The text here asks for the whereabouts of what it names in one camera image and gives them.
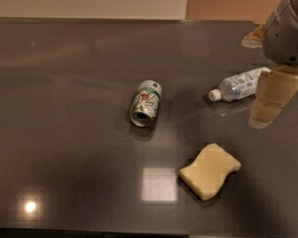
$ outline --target can label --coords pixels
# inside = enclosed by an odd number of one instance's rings
[[[146,127],[156,119],[161,92],[160,84],[155,81],[140,84],[130,109],[130,119],[135,125]]]

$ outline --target sponge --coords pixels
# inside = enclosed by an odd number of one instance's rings
[[[241,163],[217,144],[204,147],[196,159],[179,170],[179,177],[201,199],[214,197],[226,176],[240,169]]]

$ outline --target orange wall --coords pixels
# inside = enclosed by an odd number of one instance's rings
[[[266,20],[280,0],[188,0],[189,20]]]

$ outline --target white wall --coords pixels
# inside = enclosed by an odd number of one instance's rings
[[[0,17],[185,19],[187,0],[0,0]]]

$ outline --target soda can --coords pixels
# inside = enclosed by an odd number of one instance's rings
[[[145,80],[140,84],[130,109],[130,119],[135,125],[146,127],[156,119],[161,92],[161,85],[155,81]]]

